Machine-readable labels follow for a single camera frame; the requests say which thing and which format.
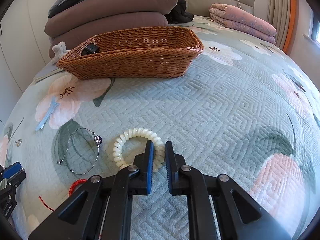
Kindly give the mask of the brown wicker basket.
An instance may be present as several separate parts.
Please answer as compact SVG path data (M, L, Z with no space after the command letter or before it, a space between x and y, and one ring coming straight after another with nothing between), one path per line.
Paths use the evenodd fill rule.
M82 56L93 43L100 52ZM183 27L145 27L95 35L73 48L57 66L80 80L106 77L182 76L204 50L197 35Z

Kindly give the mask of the floral green bedspread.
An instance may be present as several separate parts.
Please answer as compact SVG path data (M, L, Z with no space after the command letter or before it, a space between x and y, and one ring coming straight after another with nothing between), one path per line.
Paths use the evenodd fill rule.
M1 132L1 164L20 162L26 179L17 189L11 221L30 233L68 197L79 178L118 172L146 140L121 152L121 134L142 132L166 142L203 174L225 173L297 239L319 209L319 91L275 46L196 16L185 25L204 51L175 79L106 78L81 81L69 73L32 83ZM52 97L60 105L35 131ZM57 165L72 137L65 166ZM22 139L20 147L15 141Z

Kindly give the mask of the beige orange curtain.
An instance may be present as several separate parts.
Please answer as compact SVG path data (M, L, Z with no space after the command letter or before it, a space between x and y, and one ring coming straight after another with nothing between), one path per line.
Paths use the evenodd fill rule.
M276 28L276 46L286 54L293 44L297 17L298 0L269 0L267 21Z

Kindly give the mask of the brown folded quilt upper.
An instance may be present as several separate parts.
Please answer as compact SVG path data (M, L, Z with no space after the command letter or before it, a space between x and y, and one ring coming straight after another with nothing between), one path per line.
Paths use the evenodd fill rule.
M168 14L178 0L84 0L48 19L44 32L56 38L85 23L132 12Z

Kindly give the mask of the small silver earring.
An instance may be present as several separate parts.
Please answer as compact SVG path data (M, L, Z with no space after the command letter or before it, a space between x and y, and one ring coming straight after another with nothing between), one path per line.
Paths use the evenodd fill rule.
M20 147L22 144L22 139L18 139L17 141L15 141L16 147Z

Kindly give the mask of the white wardrobe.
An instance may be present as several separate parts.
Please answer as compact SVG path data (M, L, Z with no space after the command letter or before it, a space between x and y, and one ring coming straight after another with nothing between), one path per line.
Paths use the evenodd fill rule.
M34 76L50 61L44 32L56 0L14 0L1 19L1 127Z

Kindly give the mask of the light blue hair clip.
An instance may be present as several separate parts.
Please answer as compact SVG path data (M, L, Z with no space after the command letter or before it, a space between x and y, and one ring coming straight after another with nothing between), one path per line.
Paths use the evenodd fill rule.
M50 118L50 116L53 114L53 112L55 111L55 109L59 106L60 104L58 102L56 102L56 98L53 96L50 102L50 106L46 112L46 114L44 115L44 117L42 118L42 120L39 122L39 124L36 126L35 131L39 131L42 130L46 124L46 122L48 121L48 119Z

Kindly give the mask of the black garment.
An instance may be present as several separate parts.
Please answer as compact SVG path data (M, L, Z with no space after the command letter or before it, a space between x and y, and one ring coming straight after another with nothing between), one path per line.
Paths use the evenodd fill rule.
M164 15L168 24L179 24L191 22L194 15L186 12L187 3L185 0L178 0L178 3L168 14Z

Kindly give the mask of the window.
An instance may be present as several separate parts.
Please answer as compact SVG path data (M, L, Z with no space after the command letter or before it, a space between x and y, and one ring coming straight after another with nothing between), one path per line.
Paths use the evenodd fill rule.
M310 37L313 41L320 43L320 22L319 16L313 12L313 24Z

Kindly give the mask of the pink folded quilt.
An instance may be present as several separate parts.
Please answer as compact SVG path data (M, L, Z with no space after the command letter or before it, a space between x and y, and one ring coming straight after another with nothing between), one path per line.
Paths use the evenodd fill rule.
M226 28L255 36L261 40L276 44L276 28L239 7L214 3L209 9L210 18Z

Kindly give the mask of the silver bangle with bead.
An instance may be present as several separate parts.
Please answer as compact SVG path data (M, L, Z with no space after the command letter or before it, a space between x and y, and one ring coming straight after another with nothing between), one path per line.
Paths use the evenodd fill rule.
M95 158L95 161L94 163L92 164L92 166L85 172L82 172L82 173L78 173L78 172L75 172L73 169L69 169L69 172L71 174L74 174L76 176L83 176L83 175L86 175L88 174L96 165L97 161L98 161L98 158L99 158L99 155L100 155L100 146L102 144L102 137L97 135L95 132L91 131L90 129L88 128L84 128L84 127L81 127L81 128L77 128L74 132L71 133L71 135L69 136L68 140L67 140L67 148L65 150L65 153L63 155L62 158L60 158L56 163L57 165L62 165L62 166L65 166L65 164L63 163L65 161L65 158L67 156L67 153L68 153L68 150L69 150L69 145L70 145L70 142L72 141L72 137L73 135L75 135L76 132L78 132L79 130L81 129L84 129L84 130L87 130L91 133L91 136L93 137L93 141L94 141L94 144L96 146L96 149L97 149L97 155L96 155L96 158Z

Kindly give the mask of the brown folded quilt lower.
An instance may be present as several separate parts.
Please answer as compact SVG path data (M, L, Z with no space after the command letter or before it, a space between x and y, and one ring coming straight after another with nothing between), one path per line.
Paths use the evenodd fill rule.
M167 18L159 12L132 12L100 18L78 26L54 38L54 45L65 42L66 48L71 50L92 36L132 28L167 27Z

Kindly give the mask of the black hair claw clip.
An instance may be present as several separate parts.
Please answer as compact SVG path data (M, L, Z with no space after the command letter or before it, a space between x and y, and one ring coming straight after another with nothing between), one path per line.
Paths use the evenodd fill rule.
M90 43L87 46L85 46L85 48L81 52L81 55L85 56L85 55L96 54L99 52L100 52L100 48L97 45Z

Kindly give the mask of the brown folded quilt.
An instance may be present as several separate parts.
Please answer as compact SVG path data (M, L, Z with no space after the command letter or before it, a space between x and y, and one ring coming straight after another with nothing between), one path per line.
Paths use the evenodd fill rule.
M167 27L167 18L159 12L132 12L100 18L78 26L54 38L54 45L65 42L66 48L71 50L92 36L132 28Z
M168 14L178 0L84 0L48 19L44 32L56 38L85 23L132 12Z

